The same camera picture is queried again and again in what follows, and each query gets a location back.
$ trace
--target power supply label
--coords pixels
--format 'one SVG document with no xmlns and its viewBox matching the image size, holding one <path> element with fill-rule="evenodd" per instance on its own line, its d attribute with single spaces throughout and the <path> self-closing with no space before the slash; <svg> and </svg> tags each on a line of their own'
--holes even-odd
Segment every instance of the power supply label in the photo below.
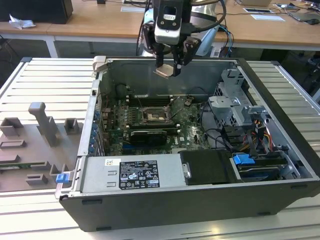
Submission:
<svg viewBox="0 0 320 240">
<path fill-rule="evenodd" d="M 156 160 L 120 162 L 119 188 L 121 190 L 159 187 L 160 179 Z"/>
</svg>

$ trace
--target blue latch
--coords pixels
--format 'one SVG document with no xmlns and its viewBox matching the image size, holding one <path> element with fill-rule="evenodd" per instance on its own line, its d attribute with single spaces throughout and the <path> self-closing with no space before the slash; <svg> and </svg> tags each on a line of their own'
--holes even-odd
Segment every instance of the blue latch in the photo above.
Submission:
<svg viewBox="0 0 320 240">
<path fill-rule="evenodd" d="M 233 157 L 236 165 L 238 164 L 255 164 L 255 160 L 249 157 L 249 154 L 237 154 Z"/>
<path fill-rule="evenodd" d="M 57 184 L 66 184 L 69 182 L 70 173 L 59 173 L 56 176 L 55 182 Z"/>
</svg>

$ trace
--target black cable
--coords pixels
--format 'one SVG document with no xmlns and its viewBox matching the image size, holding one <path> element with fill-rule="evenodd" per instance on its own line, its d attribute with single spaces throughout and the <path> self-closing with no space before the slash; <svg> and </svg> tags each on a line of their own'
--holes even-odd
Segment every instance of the black cable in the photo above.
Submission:
<svg viewBox="0 0 320 240">
<path fill-rule="evenodd" d="M 207 104 L 208 104 L 208 102 L 206 101 L 205 104 L 204 104 L 203 107 L 202 107 L 201 114 L 200 114 L 200 126 L 201 126 L 201 128 L 202 128 L 203 130 L 204 130 L 204 126 L 203 126 L 203 124 L 202 124 L 202 117 L 203 117 L 203 115 L 204 115 L 205 108 L 206 108 Z"/>
<path fill-rule="evenodd" d="M 229 34 L 232 36 L 231 46 L 230 46 L 230 52 L 228 51 L 229 56 L 231 56 L 231 49 L 232 49 L 232 47 L 233 47 L 233 45 L 234 45 L 234 42 L 235 42 L 235 36 L 234 36 L 234 34 L 233 34 L 232 32 L 230 32 L 229 30 L 228 30 L 228 32 L 229 32 Z"/>
<path fill-rule="evenodd" d="M 139 55 L 139 40 L 140 40 L 140 36 L 141 36 L 141 30 L 142 30 L 142 26 L 143 26 L 144 21 L 145 21 L 145 14 L 149 10 L 150 4 L 151 4 L 151 0 L 147 0 L 146 4 L 145 4 L 143 18 L 142 18 L 142 21 L 141 21 L 141 24 L 140 24 L 140 28 L 139 28 L 138 37 L 136 39 L 136 46 L 135 46 L 135 55 L 136 56 Z"/>
<path fill-rule="evenodd" d="M 147 1 L 132 1 L 132 0 L 124 0 L 124 4 L 136 4 L 136 5 L 143 5 L 143 7 L 146 7 Z"/>
<path fill-rule="evenodd" d="M 235 15 L 252 15 L 253 13 L 252 12 L 246 12 L 246 13 L 227 13 L 226 15 L 233 15 L 233 16 L 235 16 Z M 260 12 L 260 13 L 258 13 L 258 14 L 285 14 L 285 15 L 288 15 L 289 14 L 289 12 Z"/>
<path fill-rule="evenodd" d="M 223 141 L 221 141 L 221 140 L 218 139 L 219 137 L 221 137 L 221 135 L 218 136 L 218 137 L 214 137 L 214 136 L 211 136 L 209 133 L 207 133 L 207 131 L 205 131 L 205 134 L 206 134 L 209 138 L 211 138 L 212 140 L 215 141 L 215 147 L 217 147 L 217 142 L 218 142 L 218 143 L 222 144 L 223 146 L 225 146 L 227 149 L 229 148 Z"/>
<path fill-rule="evenodd" d="M 197 27 L 195 29 L 195 31 L 193 31 L 193 33 L 201 33 L 201 32 L 207 31 L 209 29 L 213 29 L 213 28 L 215 28 L 216 26 L 218 26 L 218 25 L 220 25 L 222 23 L 222 21 L 226 18 L 227 8 L 226 8 L 225 0 L 219 0 L 219 1 L 221 2 L 222 10 L 223 10 L 222 17 L 218 21 L 216 21 L 216 22 L 214 22 L 214 23 L 212 23 L 212 24 L 210 24 L 208 26 Z"/>
<path fill-rule="evenodd" d="M 14 52 L 14 54 L 19 58 L 21 59 L 21 57 L 19 56 L 19 54 L 13 49 L 13 47 L 9 44 L 9 42 L 3 37 L 0 35 L 0 37 L 6 42 L 6 44 L 9 46 L 9 48 L 11 48 L 12 52 Z"/>
<path fill-rule="evenodd" d="M 228 30 L 226 19 L 224 19 L 224 26 L 225 26 L 225 29 Z M 229 34 L 226 31 L 225 31 L 225 35 L 226 35 L 226 42 L 225 42 L 225 45 L 223 46 L 223 48 L 221 49 L 221 52 L 223 50 L 225 50 L 225 48 L 226 48 L 226 46 L 228 45 L 228 42 L 229 42 Z"/>
<path fill-rule="evenodd" d="M 134 3 L 127 3 L 127 4 L 130 4 L 130 5 L 132 5 L 132 6 L 136 7 L 136 8 L 142 8 L 142 9 L 145 8 L 145 6 L 143 6 L 143 5 L 135 5 Z"/>
</svg>

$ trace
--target metal workbench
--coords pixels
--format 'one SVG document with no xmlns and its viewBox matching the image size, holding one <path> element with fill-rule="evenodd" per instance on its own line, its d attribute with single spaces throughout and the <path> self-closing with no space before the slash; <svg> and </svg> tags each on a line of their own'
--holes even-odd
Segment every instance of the metal workbench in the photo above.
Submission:
<svg viewBox="0 0 320 240">
<path fill-rule="evenodd" d="M 248 63 L 319 154 L 319 106 L 281 66 Z M 28 113 L 34 101 L 45 102 L 56 123 L 69 116 L 83 122 L 93 79 L 92 59 L 33 58 L 20 63 L 0 90 L 0 122 L 15 116 L 22 124 L 37 124 Z M 259 104 L 255 93 L 250 93 Z M 320 239 L 320 195 L 300 199 L 273 216 L 83 232 L 55 199 L 54 191 L 0 193 L 1 240 Z"/>
</svg>

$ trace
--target cable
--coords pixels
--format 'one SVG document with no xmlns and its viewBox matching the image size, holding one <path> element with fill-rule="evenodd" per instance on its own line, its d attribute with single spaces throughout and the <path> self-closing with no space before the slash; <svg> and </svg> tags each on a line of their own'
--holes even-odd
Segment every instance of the cable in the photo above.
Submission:
<svg viewBox="0 0 320 240">
<path fill-rule="evenodd" d="M 218 142 L 218 143 L 222 144 L 223 146 L 225 146 L 226 148 L 229 148 L 223 141 L 221 141 L 221 140 L 218 139 L 219 137 L 221 137 L 221 135 L 218 136 L 218 137 L 214 137 L 214 136 L 211 136 L 209 133 L 207 133 L 207 131 L 205 131 L 205 134 L 206 134 L 209 138 L 211 138 L 212 140 L 214 140 L 214 141 L 216 142 L 216 144 L 215 144 L 216 147 L 217 147 L 217 142 Z"/>
<path fill-rule="evenodd" d="M 228 30 L 227 20 L 226 20 L 226 19 L 224 19 L 224 26 L 225 26 L 225 29 Z M 222 52 L 223 50 L 225 50 L 225 48 L 226 48 L 226 46 L 228 45 L 228 42 L 229 42 L 229 34 L 227 34 L 227 32 L 225 32 L 225 34 L 226 34 L 226 42 L 225 42 L 225 45 L 223 46 L 223 48 L 221 49 L 221 52 Z"/>
<path fill-rule="evenodd" d="M 3 37 L 0 35 L 0 37 L 6 42 L 6 44 L 9 46 L 9 48 L 11 48 L 12 52 L 14 52 L 14 54 L 19 58 L 21 59 L 21 57 L 19 56 L 19 54 L 13 49 L 13 47 L 9 44 L 9 42 Z"/>
<path fill-rule="evenodd" d="M 195 31 L 193 31 L 193 33 L 201 33 L 201 32 L 207 31 L 209 29 L 213 29 L 213 28 L 215 28 L 216 26 L 218 26 L 218 25 L 220 25 L 222 23 L 222 21 L 226 18 L 227 8 L 226 8 L 226 4 L 225 4 L 224 0 L 219 0 L 219 1 L 221 2 L 221 6 L 222 6 L 222 10 L 223 10 L 222 17 L 218 21 L 216 21 L 216 22 L 214 22 L 214 23 L 212 23 L 212 24 L 210 24 L 208 26 L 197 27 L 195 29 Z"/>
<path fill-rule="evenodd" d="M 173 117 L 175 117 L 183 109 L 185 109 L 185 108 L 184 107 L 180 108 L 178 111 L 176 111 L 174 114 L 172 114 L 172 116 L 168 120 L 171 120 Z"/>
<path fill-rule="evenodd" d="M 151 0 L 147 0 L 146 4 L 145 4 L 143 18 L 142 18 L 142 21 L 141 21 L 141 24 L 140 24 L 140 28 L 139 28 L 138 37 L 136 39 L 136 46 L 135 46 L 135 55 L 136 56 L 139 55 L 139 40 L 140 40 L 140 37 L 141 37 L 142 26 L 143 26 L 144 21 L 145 21 L 145 14 L 149 10 L 150 4 L 151 4 Z"/>
<path fill-rule="evenodd" d="M 130 5 L 132 5 L 132 6 L 136 7 L 136 8 L 142 8 L 142 9 L 145 8 L 145 6 L 143 6 L 143 5 L 135 5 L 134 3 L 128 3 L 128 4 L 130 4 Z"/>
<path fill-rule="evenodd" d="M 91 1 L 96 1 L 96 0 L 81 0 L 82 2 L 91 2 Z M 109 3 L 117 3 L 117 4 L 122 4 L 122 1 L 110 1 L 110 0 L 105 0 L 106 2 Z"/>
<path fill-rule="evenodd" d="M 193 6 L 193 7 L 205 6 L 205 5 L 209 5 L 209 4 L 216 4 L 218 2 L 219 2 L 219 0 L 196 1 L 196 2 L 191 2 L 191 6 Z"/>
<path fill-rule="evenodd" d="M 202 129 L 204 129 L 204 126 L 203 126 L 203 124 L 202 124 L 202 117 L 203 117 L 203 115 L 204 115 L 205 108 L 206 108 L 207 104 L 208 104 L 208 102 L 206 101 L 205 104 L 204 104 L 204 106 L 202 107 L 201 114 L 200 114 L 200 126 L 202 127 Z"/>
<path fill-rule="evenodd" d="M 227 35 L 227 38 L 229 39 L 229 48 L 228 48 L 228 51 L 227 51 L 227 53 L 225 54 L 225 58 L 228 56 L 228 54 L 230 54 L 231 53 L 231 47 L 232 47 L 232 45 L 233 45 L 233 39 L 232 39 L 232 37 L 231 37 L 231 32 L 229 32 L 226 28 L 224 28 L 224 27 L 220 27 L 220 28 L 222 28 L 224 31 L 225 31 L 225 34 Z"/>
<path fill-rule="evenodd" d="M 131 143 L 130 143 L 130 142 L 125 141 L 125 140 L 121 140 L 121 142 L 124 142 L 124 143 L 127 143 L 127 144 L 130 144 L 130 145 L 131 145 Z"/>
<path fill-rule="evenodd" d="M 232 44 L 231 44 L 231 47 L 230 47 L 230 50 L 231 50 L 232 47 L 234 46 L 234 43 L 235 43 L 235 36 L 234 36 L 234 34 L 232 32 L 229 31 L 229 33 L 232 36 Z"/>
<path fill-rule="evenodd" d="M 216 137 L 216 139 L 218 139 L 218 138 L 222 138 L 222 140 L 223 140 L 222 135 Z"/>
</svg>

